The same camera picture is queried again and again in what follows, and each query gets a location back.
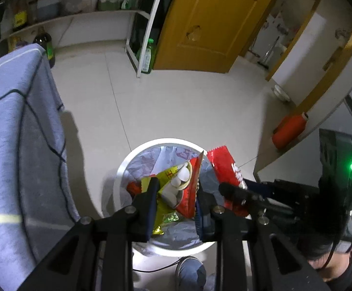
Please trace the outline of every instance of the doorway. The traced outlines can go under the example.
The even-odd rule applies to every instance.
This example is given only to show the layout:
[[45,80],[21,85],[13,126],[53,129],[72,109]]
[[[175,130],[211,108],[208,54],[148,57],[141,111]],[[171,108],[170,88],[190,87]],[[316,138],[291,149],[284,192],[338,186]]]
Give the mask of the doorway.
[[269,81],[303,33],[321,0],[271,0],[240,56]]

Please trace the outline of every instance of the dark bottle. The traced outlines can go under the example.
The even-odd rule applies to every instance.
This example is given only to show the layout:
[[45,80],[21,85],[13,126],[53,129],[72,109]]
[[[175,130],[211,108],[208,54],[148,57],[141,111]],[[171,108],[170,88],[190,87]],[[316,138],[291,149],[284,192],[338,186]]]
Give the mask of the dark bottle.
[[46,50],[49,66],[52,68],[55,65],[55,54],[53,53],[52,48],[52,38],[51,35],[44,30],[43,26],[39,27],[37,36],[34,38],[33,43],[39,44]]

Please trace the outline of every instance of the orange bottle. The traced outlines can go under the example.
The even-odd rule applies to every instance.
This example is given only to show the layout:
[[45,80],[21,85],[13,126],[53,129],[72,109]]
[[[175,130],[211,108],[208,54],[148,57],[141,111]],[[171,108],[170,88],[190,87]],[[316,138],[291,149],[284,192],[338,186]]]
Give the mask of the orange bottle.
[[284,122],[283,124],[281,122],[277,131],[272,135],[272,142],[278,150],[286,147],[305,130],[308,115],[302,113],[301,115],[295,115],[285,120],[285,122],[282,121]]

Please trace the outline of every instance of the wooden door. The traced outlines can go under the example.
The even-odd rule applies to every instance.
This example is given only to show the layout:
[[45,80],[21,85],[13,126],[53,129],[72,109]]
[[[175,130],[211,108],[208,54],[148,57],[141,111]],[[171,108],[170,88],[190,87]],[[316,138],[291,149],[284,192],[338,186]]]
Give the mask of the wooden door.
[[226,73],[270,0],[173,0],[154,69]]

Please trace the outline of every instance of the tile floor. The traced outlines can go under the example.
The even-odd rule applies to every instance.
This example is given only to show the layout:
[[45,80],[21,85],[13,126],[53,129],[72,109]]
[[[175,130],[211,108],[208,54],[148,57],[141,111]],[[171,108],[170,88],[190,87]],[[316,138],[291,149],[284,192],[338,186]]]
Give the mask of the tile floor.
[[[227,145],[246,178],[257,156],[272,152],[270,134],[288,109],[273,95],[264,71],[238,58],[229,73],[152,71],[137,79],[122,42],[62,48],[52,69],[66,111],[69,178],[82,215],[102,215],[109,187],[125,156],[157,138],[180,138],[202,148]],[[216,248],[197,255],[207,273],[215,270]],[[171,257],[135,253],[134,267],[152,270]],[[136,287],[173,290],[175,267],[135,274]]]

